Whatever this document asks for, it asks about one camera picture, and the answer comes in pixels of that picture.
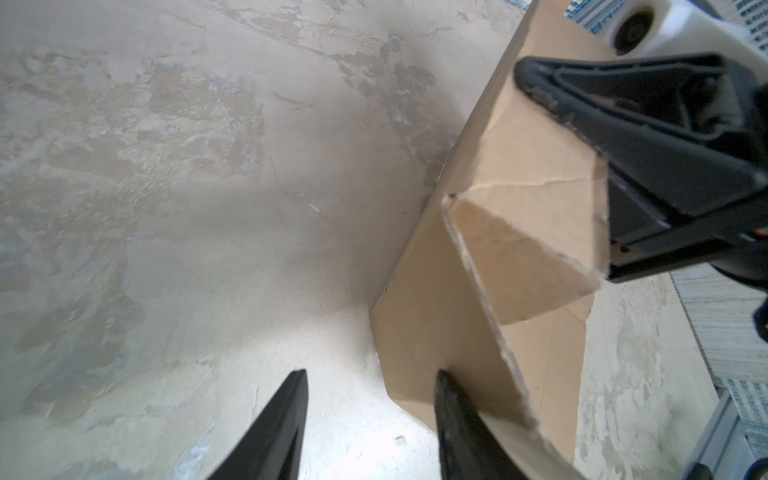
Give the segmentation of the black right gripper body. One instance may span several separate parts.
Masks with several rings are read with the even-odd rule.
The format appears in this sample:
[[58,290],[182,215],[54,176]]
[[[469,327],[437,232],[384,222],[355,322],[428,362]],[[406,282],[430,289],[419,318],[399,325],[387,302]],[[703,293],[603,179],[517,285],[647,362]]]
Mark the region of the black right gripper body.
[[607,279],[622,283],[708,263],[750,288],[767,289],[767,191],[691,219],[676,219],[615,172],[608,181],[611,229],[639,220],[653,233],[611,237]]

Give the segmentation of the aluminium front mounting rail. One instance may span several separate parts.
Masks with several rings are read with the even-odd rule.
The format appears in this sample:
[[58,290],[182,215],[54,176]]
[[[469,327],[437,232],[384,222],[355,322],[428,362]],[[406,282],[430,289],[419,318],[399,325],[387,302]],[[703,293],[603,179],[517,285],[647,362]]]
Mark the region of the aluminium front mounting rail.
[[748,442],[730,393],[716,389],[719,402],[685,466],[683,480],[752,480],[767,478],[767,457]]

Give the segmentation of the brown cardboard box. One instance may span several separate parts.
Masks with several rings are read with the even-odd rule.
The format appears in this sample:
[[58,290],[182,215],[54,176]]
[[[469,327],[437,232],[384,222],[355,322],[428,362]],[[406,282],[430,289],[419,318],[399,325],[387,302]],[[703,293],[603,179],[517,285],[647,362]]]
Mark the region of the brown cardboard box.
[[607,60],[561,1],[524,14],[371,313],[386,391],[429,427],[454,379],[531,479],[575,479],[586,320],[609,265],[607,164],[513,78]]

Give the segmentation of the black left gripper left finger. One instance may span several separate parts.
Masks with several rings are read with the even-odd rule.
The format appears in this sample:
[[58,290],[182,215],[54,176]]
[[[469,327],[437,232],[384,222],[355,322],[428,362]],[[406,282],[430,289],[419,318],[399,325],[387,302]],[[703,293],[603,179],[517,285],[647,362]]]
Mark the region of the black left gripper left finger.
[[308,410],[304,369],[290,372],[211,479],[280,479],[299,476]]

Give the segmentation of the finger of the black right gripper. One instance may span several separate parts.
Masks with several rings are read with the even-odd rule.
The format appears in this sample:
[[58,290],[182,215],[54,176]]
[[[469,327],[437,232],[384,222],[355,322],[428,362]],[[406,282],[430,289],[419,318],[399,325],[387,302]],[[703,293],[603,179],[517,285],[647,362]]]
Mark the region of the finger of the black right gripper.
[[531,99],[625,179],[686,216],[767,191],[767,106],[747,67],[715,53],[635,61],[527,56]]

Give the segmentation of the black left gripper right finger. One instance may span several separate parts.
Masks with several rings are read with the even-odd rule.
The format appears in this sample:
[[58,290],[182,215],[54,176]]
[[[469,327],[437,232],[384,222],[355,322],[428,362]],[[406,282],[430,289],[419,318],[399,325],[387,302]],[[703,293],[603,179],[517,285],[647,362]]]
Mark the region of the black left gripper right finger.
[[468,394],[444,369],[436,375],[434,412],[443,480],[527,479],[483,422]]

